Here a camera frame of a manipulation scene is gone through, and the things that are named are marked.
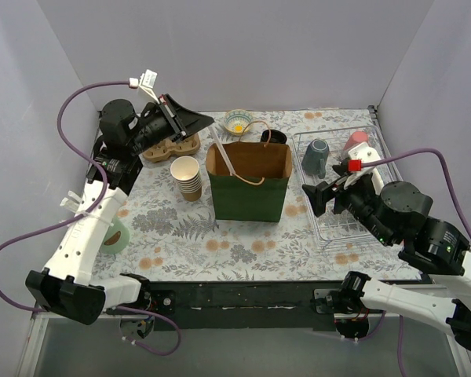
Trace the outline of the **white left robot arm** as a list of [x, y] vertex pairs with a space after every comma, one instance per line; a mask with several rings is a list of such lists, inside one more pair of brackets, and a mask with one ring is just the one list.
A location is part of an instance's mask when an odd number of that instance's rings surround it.
[[31, 270], [25, 280], [43, 309], [89, 325], [107, 308], [121, 304], [135, 314], [150, 308], [142, 276], [92, 278], [97, 253], [141, 172], [141, 153], [166, 139], [183, 141], [213, 123], [212, 117], [184, 108], [168, 94], [147, 103], [140, 113], [125, 99], [103, 107], [95, 163], [86, 175], [74, 221], [42, 271]]

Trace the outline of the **green brown paper bag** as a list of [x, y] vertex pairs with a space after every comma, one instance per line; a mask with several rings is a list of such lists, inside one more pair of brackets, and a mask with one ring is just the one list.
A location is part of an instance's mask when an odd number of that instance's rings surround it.
[[229, 174], [215, 142], [205, 160], [215, 218], [279, 222], [293, 167], [290, 147], [241, 140], [223, 145], [235, 176]]

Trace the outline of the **single white straw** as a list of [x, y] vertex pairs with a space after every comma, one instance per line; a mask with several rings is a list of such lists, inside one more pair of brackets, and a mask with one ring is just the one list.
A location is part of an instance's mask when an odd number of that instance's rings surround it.
[[236, 173], [235, 173], [234, 167], [232, 165], [232, 162], [229, 159], [227, 152], [225, 151], [224, 145], [221, 143], [221, 139], [219, 138], [219, 136], [217, 134], [217, 131], [215, 130], [215, 127], [213, 125], [211, 125], [211, 126], [208, 127], [208, 129], [210, 131], [211, 137], [213, 138], [213, 140], [214, 140], [214, 142], [215, 142], [215, 144], [218, 148], [218, 151], [221, 154], [222, 159], [225, 162], [226, 167], [228, 168], [229, 174], [231, 176], [235, 176]]

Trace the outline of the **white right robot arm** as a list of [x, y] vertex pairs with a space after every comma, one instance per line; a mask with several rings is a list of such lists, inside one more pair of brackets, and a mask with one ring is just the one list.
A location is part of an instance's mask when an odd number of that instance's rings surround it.
[[405, 181], [376, 189], [372, 176], [347, 185], [303, 185], [316, 217], [333, 202], [334, 213], [348, 211], [382, 246], [402, 247], [400, 260], [444, 285], [451, 298], [431, 298], [350, 271], [337, 291], [319, 303], [334, 313], [383, 310], [428, 324], [471, 351], [471, 245], [452, 224], [429, 216], [433, 200]]

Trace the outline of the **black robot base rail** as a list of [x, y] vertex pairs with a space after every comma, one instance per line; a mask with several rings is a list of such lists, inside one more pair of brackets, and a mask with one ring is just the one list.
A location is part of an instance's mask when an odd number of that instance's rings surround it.
[[161, 314], [182, 330], [308, 328], [333, 331], [334, 317], [316, 309], [315, 291], [333, 281], [151, 282], [130, 308]]

